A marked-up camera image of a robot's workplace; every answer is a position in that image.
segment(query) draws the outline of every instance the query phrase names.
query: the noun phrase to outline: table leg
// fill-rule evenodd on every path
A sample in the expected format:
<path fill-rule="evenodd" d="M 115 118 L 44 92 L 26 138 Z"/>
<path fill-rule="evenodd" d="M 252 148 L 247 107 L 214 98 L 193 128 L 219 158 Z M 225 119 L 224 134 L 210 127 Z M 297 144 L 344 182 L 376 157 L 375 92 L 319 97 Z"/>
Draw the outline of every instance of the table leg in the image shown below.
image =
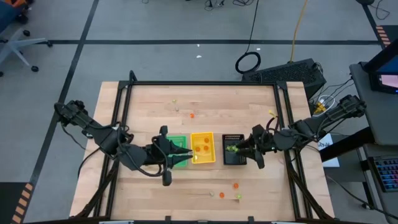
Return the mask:
<path fill-rule="evenodd" d="M 364 128 L 343 140 L 332 144 L 320 151 L 322 162 L 336 158 L 346 152 L 359 148 L 366 143 L 374 143 L 374 137 L 370 127 Z"/>

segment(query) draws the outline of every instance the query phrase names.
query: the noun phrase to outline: office chair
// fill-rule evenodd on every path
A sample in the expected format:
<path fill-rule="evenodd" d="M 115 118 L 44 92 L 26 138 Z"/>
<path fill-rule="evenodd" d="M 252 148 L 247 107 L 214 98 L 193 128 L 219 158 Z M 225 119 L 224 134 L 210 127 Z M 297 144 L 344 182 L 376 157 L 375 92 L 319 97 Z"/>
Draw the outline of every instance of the office chair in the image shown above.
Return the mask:
<path fill-rule="evenodd" d="M 13 7 L 6 2 L 0 0 L 0 34 L 6 29 L 6 27 L 14 21 L 14 19 L 21 14 L 22 10 L 26 7 L 26 4 L 20 4 L 17 7 Z M 19 29 L 15 32 L 10 39 L 0 38 L 0 64 L 6 59 L 6 57 L 14 53 L 16 54 L 33 72 L 38 72 L 37 66 L 31 66 L 29 62 L 24 58 L 20 49 L 25 46 L 41 43 L 47 41 L 45 38 L 19 40 L 21 35 L 30 36 L 28 30 Z M 47 41 L 47 46 L 52 47 L 52 44 Z"/>

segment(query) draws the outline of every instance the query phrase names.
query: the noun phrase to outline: white paper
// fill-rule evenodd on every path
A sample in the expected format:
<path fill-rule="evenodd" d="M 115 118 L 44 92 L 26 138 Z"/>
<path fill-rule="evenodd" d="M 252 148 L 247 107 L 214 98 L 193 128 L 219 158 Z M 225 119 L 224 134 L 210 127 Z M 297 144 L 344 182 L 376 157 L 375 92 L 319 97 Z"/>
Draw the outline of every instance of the white paper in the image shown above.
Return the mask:
<path fill-rule="evenodd" d="M 322 149 L 331 146 L 333 144 L 333 140 L 331 140 L 331 135 L 327 134 L 318 142 L 319 151 Z M 323 162 L 323 167 L 340 167 L 337 158 L 330 159 L 326 162 Z"/>

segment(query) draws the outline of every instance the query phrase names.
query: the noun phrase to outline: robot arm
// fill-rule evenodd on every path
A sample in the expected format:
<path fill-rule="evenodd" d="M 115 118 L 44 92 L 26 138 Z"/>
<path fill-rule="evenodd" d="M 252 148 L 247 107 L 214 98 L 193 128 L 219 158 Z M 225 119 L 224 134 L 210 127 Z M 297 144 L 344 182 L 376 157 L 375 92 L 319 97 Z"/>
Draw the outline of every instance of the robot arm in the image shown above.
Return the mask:
<path fill-rule="evenodd" d="M 266 152 L 301 149 L 311 141 L 318 142 L 326 134 L 324 128 L 346 118 L 361 117 L 365 108 L 365 102 L 359 100 L 357 96 L 348 95 L 342 98 L 335 108 L 320 116 L 296 121 L 287 129 L 280 131 L 268 127 L 264 129 L 258 124 L 252 128 L 249 138 L 236 146 L 239 149 L 237 154 L 255 160 L 262 169 L 264 168 L 262 155 Z"/>
<path fill-rule="evenodd" d="M 131 170 L 138 170 L 150 177 L 162 176 L 163 185 L 168 186 L 172 182 L 170 169 L 179 162 L 192 158 L 191 155 L 176 156 L 176 154 L 187 154 L 190 149 L 176 146 L 166 138 L 167 126 L 162 126 L 158 136 L 152 138 L 152 144 L 137 146 L 130 144 L 134 135 L 127 133 L 123 127 L 114 128 L 116 125 L 102 126 L 88 116 L 83 102 L 70 101 L 64 105 L 56 103 L 54 110 L 59 116 L 58 122 L 62 126 L 68 124 L 81 127 L 85 133 L 92 135 L 94 142 L 100 150 L 111 159 L 119 160 Z M 142 170 L 141 166 L 159 165 L 156 174 L 150 174 Z"/>

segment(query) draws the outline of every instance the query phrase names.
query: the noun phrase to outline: yellow container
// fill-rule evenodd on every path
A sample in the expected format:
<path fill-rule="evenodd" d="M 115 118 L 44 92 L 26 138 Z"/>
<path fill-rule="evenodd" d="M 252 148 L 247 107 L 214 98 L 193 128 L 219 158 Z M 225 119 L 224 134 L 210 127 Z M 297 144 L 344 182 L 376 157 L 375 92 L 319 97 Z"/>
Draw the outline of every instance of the yellow container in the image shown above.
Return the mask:
<path fill-rule="evenodd" d="M 191 133 L 192 163 L 216 162 L 213 133 Z"/>

